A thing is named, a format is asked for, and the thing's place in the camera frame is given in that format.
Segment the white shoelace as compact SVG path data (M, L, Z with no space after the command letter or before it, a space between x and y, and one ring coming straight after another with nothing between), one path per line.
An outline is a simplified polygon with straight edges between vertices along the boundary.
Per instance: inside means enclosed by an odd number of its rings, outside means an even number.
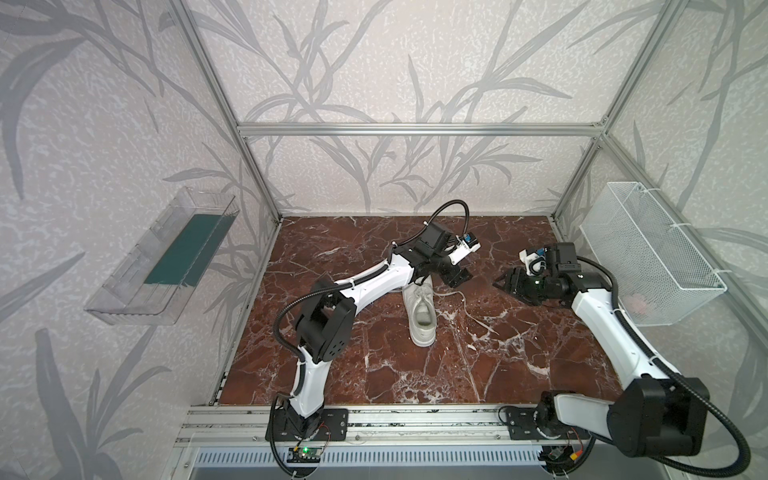
M435 300L445 296L457 293L457 290L445 286L436 286L432 276L419 279L413 285L413 295L416 300L414 313L420 323L426 323L427 318L431 321L437 318L435 310Z

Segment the white sneaker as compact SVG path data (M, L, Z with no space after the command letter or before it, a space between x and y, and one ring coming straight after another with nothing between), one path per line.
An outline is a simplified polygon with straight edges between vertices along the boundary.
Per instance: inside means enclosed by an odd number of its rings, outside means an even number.
M403 288L402 295L412 342L422 348L431 346L436 340L437 327L432 278L427 276L421 283L409 284Z

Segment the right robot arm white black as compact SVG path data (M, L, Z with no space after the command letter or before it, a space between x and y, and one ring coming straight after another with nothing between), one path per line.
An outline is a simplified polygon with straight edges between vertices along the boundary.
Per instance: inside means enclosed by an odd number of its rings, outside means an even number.
M709 399L697 378L684 377L647 342L619 304L619 284L605 267L569 255L554 260L547 252L547 269L536 276L514 267L493 285L531 305L557 299L569 304L587 325L608 356L623 391L606 401L570 391L546 391L532 416L538 432L557 439L570 429L587 432L592 439L615 446L627 457L648 457L676 470L699 477L728 478L750 465L751 450L745 436ZM707 416L715 417L729 432L737 457L717 468L680 462L682 456L699 454Z

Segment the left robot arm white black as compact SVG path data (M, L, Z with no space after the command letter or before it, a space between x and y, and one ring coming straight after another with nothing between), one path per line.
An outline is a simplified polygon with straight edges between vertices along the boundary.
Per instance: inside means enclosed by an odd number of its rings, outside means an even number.
M278 392L270 406L266 438L279 468L292 479L312 475L310 468L293 468L279 453L280 433L299 442L324 428L325 384L333 360L349 342L356 316L381 297L400 290L409 318L413 343L428 347L436 339L436 311L432 274L449 287L471 279L461 261L480 247L468 230L455 234L436 223L424 222L412 237L390 245L377 265L335 281L320 277L311 291L284 307L272 332L278 343L297 358L288 393Z

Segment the pink item in basket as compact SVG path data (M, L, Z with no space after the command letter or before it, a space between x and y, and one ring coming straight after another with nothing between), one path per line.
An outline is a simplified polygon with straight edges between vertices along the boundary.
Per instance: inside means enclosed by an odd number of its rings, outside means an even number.
M627 295L622 302L626 311L635 316L648 315L654 309L654 304L642 294Z

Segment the aluminium horizontal back bar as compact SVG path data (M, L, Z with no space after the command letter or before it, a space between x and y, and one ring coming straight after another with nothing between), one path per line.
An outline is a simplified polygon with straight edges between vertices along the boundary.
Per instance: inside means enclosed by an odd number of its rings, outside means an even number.
M259 136L565 136L596 137L588 123L242 123L243 137Z

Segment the green circuit board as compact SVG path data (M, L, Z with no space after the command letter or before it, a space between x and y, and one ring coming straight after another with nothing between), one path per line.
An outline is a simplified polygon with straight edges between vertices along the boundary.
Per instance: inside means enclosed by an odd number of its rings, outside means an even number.
M289 464L319 463L323 453L323 447L293 447L288 450L286 460Z

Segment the right aluminium corner post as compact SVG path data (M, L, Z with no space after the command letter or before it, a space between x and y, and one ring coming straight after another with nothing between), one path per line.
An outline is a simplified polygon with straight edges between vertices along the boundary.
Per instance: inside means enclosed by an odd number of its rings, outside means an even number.
M568 203L575 196L582 179L588 173L588 170L597 155L600 148L600 142L614 127L631 95L642 80L654 56L661 49L687 5L688 1L684 0L665 1L662 4L660 13L658 14L646 40L631 64L627 75L622 81L620 88L609 105L603 119L599 123L599 131L591 136L588 149L583 154L578 168L572 175L563 195L560 197L559 202L551 215L553 221L557 221L563 215Z

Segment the clear plastic wall tray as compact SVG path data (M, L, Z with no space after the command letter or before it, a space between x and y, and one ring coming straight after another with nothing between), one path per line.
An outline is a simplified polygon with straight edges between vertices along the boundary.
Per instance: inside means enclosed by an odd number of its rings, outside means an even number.
M113 326L175 324L239 213L233 194L179 189L85 311Z

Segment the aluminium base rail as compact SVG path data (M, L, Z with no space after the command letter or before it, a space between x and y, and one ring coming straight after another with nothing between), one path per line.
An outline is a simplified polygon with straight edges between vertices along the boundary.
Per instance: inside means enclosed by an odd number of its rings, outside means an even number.
M533 428L514 428L511 437L499 421L496 404L372 404L352 405L341 430L346 438L332 441L341 446L412 445L577 445L586 440L562 435L548 439ZM269 406L193 407L182 422L174 445L266 446Z

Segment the aluminium frame corner post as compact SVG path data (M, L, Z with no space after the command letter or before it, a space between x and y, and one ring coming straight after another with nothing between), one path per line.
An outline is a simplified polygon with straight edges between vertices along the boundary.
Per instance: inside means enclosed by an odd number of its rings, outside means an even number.
M186 6L185 2L181 0L170 0L169 10L171 15L175 18L175 22L180 28L185 41L191 50L192 56L201 71L205 83L213 96L217 108L223 117L225 129L232 138L236 150L245 161L251 177L255 181L266 202L271 217L276 222L280 222L282 220L282 215L249 146L239 133L237 119L227 101L218 75L215 72L213 62L205 51L202 37L197 29L191 10Z

